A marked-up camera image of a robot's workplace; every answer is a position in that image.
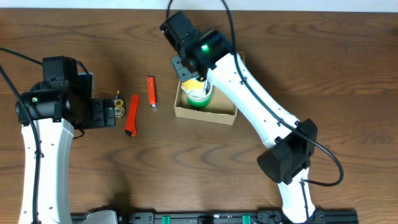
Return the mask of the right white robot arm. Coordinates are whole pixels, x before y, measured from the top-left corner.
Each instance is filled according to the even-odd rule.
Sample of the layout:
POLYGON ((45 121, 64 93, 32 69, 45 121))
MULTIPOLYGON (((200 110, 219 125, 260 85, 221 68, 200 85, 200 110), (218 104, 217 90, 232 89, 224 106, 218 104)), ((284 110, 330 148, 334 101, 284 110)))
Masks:
POLYGON ((293 223, 305 223, 315 211, 309 195, 310 156, 317 127, 300 122, 265 91, 246 68, 231 42, 217 30, 202 34, 181 11, 160 30, 186 67, 179 79, 201 76, 225 94, 251 123, 266 151, 257 158, 263 172, 277 183, 282 211, 293 223))

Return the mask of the green tape roll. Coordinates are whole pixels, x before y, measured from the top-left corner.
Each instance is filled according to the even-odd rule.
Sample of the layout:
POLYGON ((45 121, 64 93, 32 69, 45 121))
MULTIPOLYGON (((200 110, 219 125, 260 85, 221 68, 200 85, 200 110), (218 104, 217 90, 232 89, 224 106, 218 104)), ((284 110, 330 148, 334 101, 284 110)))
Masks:
POLYGON ((204 109, 206 108, 213 97, 213 85, 207 83, 206 84, 206 95, 203 98, 193 96, 190 94, 186 94, 188 104, 194 108, 204 109))

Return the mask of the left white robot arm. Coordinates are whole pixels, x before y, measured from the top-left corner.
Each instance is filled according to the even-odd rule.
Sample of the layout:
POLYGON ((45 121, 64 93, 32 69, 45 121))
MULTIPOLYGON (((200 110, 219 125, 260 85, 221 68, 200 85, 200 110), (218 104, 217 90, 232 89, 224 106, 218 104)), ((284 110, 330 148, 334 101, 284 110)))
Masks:
POLYGON ((25 147, 19 223, 71 223, 69 158, 75 131, 115 125, 113 100, 93 98, 93 74, 66 56, 42 61, 43 80, 16 103, 25 147))

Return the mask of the cardboard box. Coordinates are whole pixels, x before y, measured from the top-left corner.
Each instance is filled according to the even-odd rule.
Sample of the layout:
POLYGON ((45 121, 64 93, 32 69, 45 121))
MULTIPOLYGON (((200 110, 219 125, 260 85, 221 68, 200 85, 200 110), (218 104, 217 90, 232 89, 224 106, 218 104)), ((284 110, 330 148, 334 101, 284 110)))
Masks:
POLYGON ((238 114, 234 103, 219 89, 213 87, 209 104, 204 108, 196 108, 188 102, 185 92, 178 82, 177 93, 174 101, 176 117, 233 125, 238 114))

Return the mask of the yellow sticky note pad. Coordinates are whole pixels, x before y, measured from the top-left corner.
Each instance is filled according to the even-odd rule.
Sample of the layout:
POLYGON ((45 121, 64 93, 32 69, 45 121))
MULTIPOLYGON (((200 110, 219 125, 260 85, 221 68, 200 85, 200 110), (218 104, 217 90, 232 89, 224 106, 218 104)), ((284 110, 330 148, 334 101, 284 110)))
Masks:
POLYGON ((181 83, 181 89, 189 96, 195 98, 204 98, 206 96, 207 81, 189 79, 181 83))

